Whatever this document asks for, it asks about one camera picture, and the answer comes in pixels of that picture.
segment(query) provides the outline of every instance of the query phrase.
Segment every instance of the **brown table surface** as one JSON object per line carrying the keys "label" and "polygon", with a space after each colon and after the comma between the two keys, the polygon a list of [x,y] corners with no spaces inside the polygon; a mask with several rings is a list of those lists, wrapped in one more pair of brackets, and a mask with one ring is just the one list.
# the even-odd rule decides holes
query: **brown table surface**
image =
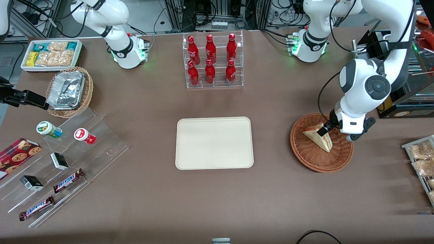
{"label": "brown table surface", "polygon": [[[335,33],[349,47],[365,31]],[[149,61],[131,70],[113,61],[103,39],[82,39],[80,64],[95,84],[91,107],[131,148],[36,229],[0,205],[0,243],[191,244],[230,237],[234,244],[288,244],[312,229],[342,243],[433,243],[434,216],[417,215],[430,203],[400,147],[434,134],[433,120],[378,120],[345,168],[311,171],[293,154],[289,131],[302,115],[318,112],[320,88],[352,55],[331,40],[319,61],[303,63],[260,31],[243,34],[244,87],[211,91],[186,89],[182,34],[157,36]],[[52,76],[22,72],[18,89],[45,94]],[[324,111],[342,95],[336,79],[323,93]],[[178,170],[177,122],[229,116],[251,120],[253,167]],[[42,120],[64,121],[35,107],[9,107],[0,148],[19,137],[42,140],[35,132]]]}

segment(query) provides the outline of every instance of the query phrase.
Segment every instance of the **wicker basket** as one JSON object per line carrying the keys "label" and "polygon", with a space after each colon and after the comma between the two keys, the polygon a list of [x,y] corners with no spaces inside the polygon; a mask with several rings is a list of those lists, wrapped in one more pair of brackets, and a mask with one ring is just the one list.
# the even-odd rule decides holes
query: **wicker basket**
{"label": "wicker basket", "polygon": [[333,147],[330,152],[326,152],[303,134],[305,128],[325,122],[319,113],[299,118],[291,129],[290,143],[297,158],[308,168],[318,172],[335,172],[351,160],[354,145],[346,140],[346,134],[334,129],[329,132]]}
{"label": "wicker basket", "polygon": [[[76,113],[78,113],[80,111],[86,110],[88,108],[89,104],[90,104],[90,101],[92,100],[93,81],[92,81],[92,77],[90,77],[89,73],[85,69],[83,69],[81,67],[74,67],[74,68],[69,68],[69,69],[66,69],[66,70],[62,70],[60,72],[61,73],[66,73],[66,72],[73,72],[73,71],[80,71],[80,72],[83,72],[86,75],[86,80],[85,80],[85,86],[83,88],[83,95],[82,95],[81,105],[76,110],[54,110],[54,109],[48,109],[48,113],[50,113],[53,116],[62,117],[64,119],[69,119],[74,114],[76,114]],[[48,85],[47,92],[45,93],[45,97],[47,97],[47,98],[48,98],[48,95],[50,94],[51,86],[53,85],[54,78],[55,78],[55,76],[53,77],[53,79],[51,79],[51,82]]]}

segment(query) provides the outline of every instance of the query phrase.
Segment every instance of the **acrylic display rack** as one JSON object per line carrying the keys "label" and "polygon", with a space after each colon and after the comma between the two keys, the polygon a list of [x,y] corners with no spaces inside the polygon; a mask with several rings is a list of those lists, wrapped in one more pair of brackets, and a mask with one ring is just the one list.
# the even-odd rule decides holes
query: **acrylic display rack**
{"label": "acrylic display rack", "polygon": [[[410,160],[411,160],[411,164],[412,164],[412,166],[414,166],[414,163],[416,162],[416,160],[415,160],[415,159],[413,158],[413,156],[411,155],[410,150],[409,150],[409,147],[410,147],[411,145],[419,144],[419,143],[424,142],[424,141],[429,141],[429,142],[431,143],[431,146],[434,148],[434,135],[430,135],[430,136],[427,136],[427,137],[425,137],[425,138],[422,138],[422,139],[419,139],[419,140],[416,140],[416,141],[414,141],[414,142],[410,142],[410,143],[407,143],[407,144],[404,144],[404,145],[401,146],[401,147],[404,148],[405,151],[407,152],[407,155],[408,155],[408,157],[409,157]],[[424,187],[424,190],[425,190],[425,192],[426,192],[427,195],[428,195],[428,192],[430,192],[430,191],[433,190],[433,189],[428,185],[428,181],[431,180],[431,179],[433,179],[434,177],[433,177],[433,176],[420,176],[420,175],[417,173],[417,171],[416,171],[416,175],[419,177],[420,181],[422,182],[422,186]],[[428,199],[430,200],[431,205],[434,207],[434,201],[431,200],[430,197],[428,197]]]}
{"label": "acrylic display rack", "polygon": [[[47,136],[40,143],[43,150],[36,155],[39,157],[37,160],[26,162],[0,181],[2,204],[7,207],[8,213],[16,215],[16,221],[19,221],[18,216],[21,212],[53,195],[55,205],[46,207],[23,222],[23,225],[29,228],[38,227],[128,149],[128,146],[107,127],[102,117],[89,108],[74,115],[59,128],[63,130],[59,139]],[[96,142],[88,145],[75,140],[74,132],[78,128],[89,130],[96,136]],[[64,155],[69,169],[63,171],[54,167],[50,157],[53,152]],[[65,190],[54,194],[53,186],[74,174],[79,168],[83,169],[85,176]],[[23,175],[36,176],[44,188],[41,191],[27,190],[20,181]]]}
{"label": "acrylic display rack", "polygon": [[[226,67],[227,67],[227,58],[226,58],[226,46],[229,41],[229,34],[235,34],[235,42],[237,43],[237,56],[235,58],[234,66],[237,69],[235,73],[235,82],[233,85],[226,84]],[[207,34],[210,33],[191,33],[183,35],[182,42],[182,51],[184,54],[184,69],[185,69],[185,80],[188,89],[201,89],[201,88],[231,88],[231,87],[239,87],[244,84],[244,76],[243,76],[243,32],[242,31],[222,31],[222,32],[211,32],[213,35],[213,40],[216,45],[217,50],[217,62],[214,64],[214,68],[216,70],[216,79],[213,85],[208,84],[206,81],[205,75],[205,67],[207,55],[205,53],[205,46],[207,44]],[[201,62],[196,66],[197,71],[199,72],[199,86],[192,86],[190,79],[188,77],[188,61],[190,57],[188,55],[188,41],[187,37],[193,36],[194,42],[196,43],[199,49],[199,57]]]}

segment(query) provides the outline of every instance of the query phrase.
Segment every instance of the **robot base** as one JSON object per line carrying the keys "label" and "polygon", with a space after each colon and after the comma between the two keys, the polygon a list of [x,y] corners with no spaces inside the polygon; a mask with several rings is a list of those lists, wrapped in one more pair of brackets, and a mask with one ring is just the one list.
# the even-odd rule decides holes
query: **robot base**
{"label": "robot base", "polygon": [[322,54],[326,51],[327,43],[324,44],[322,50],[312,51],[308,45],[304,43],[303,35],[306,30],[294,32],[291,36],[286,38],[286,43],[291,45],[288,47],[288,54],[296,56],[301,61],[306,63],[313,63],[317,61]]}
{"label": "robot base", "polygon": [[125,58],[116,57],[112,52],[115,61],[124,69],[132,69],[148,61],[149,42],[145,43],[143,39],[136,36],[131,36],[130,38],[133,41],[133,48]]}

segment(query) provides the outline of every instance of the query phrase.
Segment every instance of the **coca-cola bottle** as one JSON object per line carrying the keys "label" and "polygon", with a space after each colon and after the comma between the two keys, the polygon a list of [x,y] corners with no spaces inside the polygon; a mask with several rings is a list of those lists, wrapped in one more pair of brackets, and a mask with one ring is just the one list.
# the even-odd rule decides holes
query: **coca-cola bottle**
{"label": "coca-cola bottle", "polygon": [[205,67],[205,73],[207,75],[208,84],[214,84],[214,81],[216,79],[216,69],[214,68],[211,59],[207,59],[207,67]]}
{"label": "coca-cola bottle", "polygon": [[207,45],[205,47],[205,51],[207,52],[207,59],[211,59],[212,63],[217,62],[217,52],[216,52],[216,44],[213,41],[213,35],[207,35]]}
{"label": "coca-cola bottle", "polygon": [[235,69],[235,66],[233,66],[233,59],[230,59],[227,64],[228,66],[226,67],[226,84],[228,85],[233,85],[235,82],[235,73],[237,72],[237,70]]}
{"label": "coca-cola bottle", "polygon": [[227,61],[229,62],[230,59],[234,59],[237,56],[237,43],[235,42],[235,34],[231,33],[229,34],[229,42],[226,46],[226,52],[227,52]]}
{"label": "coca-cola bottle", "polygon": [[196,67],[194,66],[193,61],[188,61],[188,77],[190,78],[190,83],[192,86],[199,85],[199,72],[197,72]]}
{"label": "coca-cola bottle", "polygon": [[194,62],[195,65],[199,65],[201,63],[201,59],[199,58],[199,49],[197,45],[194,43],[193,36],[189,36],[188,40],[188,55],[190,59]]}

